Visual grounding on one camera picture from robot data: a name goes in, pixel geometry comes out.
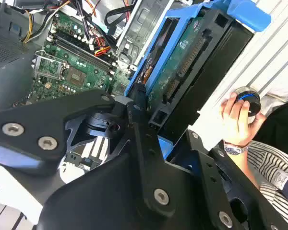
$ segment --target yellow wire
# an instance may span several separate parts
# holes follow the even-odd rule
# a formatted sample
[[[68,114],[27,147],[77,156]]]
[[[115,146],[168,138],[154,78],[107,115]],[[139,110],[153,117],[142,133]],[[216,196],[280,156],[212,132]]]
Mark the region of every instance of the yellow wire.
[[[54,12],[53,12],[53,14],[55,14],[56,12],[58,12],[60,8],[62,8],[63,6],[69,4],[70,2],[71,2],[71,1],[68,0],[67,2],[63,3],[62,5],[60,5],[60,6],[59,6],[59,7],[58,7]],[[27,43],[27,42],[31,41],[32,39],[34,39],[34,38],[40,36],[41,33],[38,34],[38,35],[35,35],[35,36],[32,37],[32,38],[30,38],[30,35],[29,35],[28,39],[26,38],[26,39],[24,40],[24,43]]]
[[[27,32],[27,36],[25,37],[24,43],[29,39],[31,32],[32,32],[32,19],[31,19],[31,15],[29,13],[29,11],[25,10],[25,12],[28,14],[29,17],[29,29]]]

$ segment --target screw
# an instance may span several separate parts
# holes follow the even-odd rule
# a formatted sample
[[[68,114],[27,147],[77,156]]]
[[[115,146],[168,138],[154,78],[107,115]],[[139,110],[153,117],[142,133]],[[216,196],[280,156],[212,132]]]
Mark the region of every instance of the screw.
[[[278,228],[275,227],[273,224],[271,224],[271,229],[272,229],[272,230],[278,230]]]
[[[105,101],[107,101],[107,102],[110,101],[110,98],[108,98],[108,97],[105,96],[105,95],[102,95],[102,96],[101,96],[101,99],[103,99],[103,100],[105,100]]]
[[[138,106],[137,104],[134,104],[133,107],[137,110],[141,110],[140,106]]]
[[[41,137],[38,140],[38,146],[43,150],[54,150],[58,145],[57,140],[52,137]]]
[[[221,157],[225,157],[225,154],[221,150],[218,150],[217,152]]]
[[[221,220],[221,222],[228,227],[229,229],[232,228],[232,220],[229,217],[229,215],[226,212],[220,211],[219,212],[219,218]]]
[[[6,123],[2,131],[5,135],[16,137],[24,133],[24,127],[18,123]]]
[[[198,135],[196,133],[192,133],[192,135],[194,136],[194,138],[198,139]]]
[[[167,205],[169,203],[169,197],[166,191],[161,188],[157,188],[154,191],[155,200],[161,205]]]

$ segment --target person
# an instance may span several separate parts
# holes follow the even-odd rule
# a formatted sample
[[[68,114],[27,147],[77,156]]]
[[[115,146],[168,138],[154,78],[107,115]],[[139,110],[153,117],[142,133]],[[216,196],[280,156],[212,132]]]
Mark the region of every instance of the person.
[[[236,97],[233,92],[219,110],[224,128],[224,149],[288,223],[288,155],[253,140],[266,117],[259,112],[254,121],[248,123],[250,103],[235,102]],[[256,172],[264,179],[260,181]]]

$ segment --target chipset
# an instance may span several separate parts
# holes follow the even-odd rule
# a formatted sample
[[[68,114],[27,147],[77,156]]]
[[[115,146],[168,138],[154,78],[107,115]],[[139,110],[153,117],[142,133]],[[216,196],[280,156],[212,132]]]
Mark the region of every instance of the chipset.
[[[85,78],[86,78],[85,73],[73,67],[70,67],[68,70],[68,75],[67,75],[66,80],[69,81],[71,84],[81,87],[84,83]]]

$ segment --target wristwatch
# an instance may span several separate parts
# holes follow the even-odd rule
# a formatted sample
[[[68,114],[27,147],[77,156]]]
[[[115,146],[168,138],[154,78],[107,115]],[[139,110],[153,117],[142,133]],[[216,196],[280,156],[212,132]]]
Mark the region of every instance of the wristwatch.
[[[224,141],[224,150],[227,154],[231,154],[231,155],[240,155],[243,152],[246,152],[249,149],[249,144],[247,144],[245,147],[241,148],[239,146],[230,144],[230,143],[226,143]]]

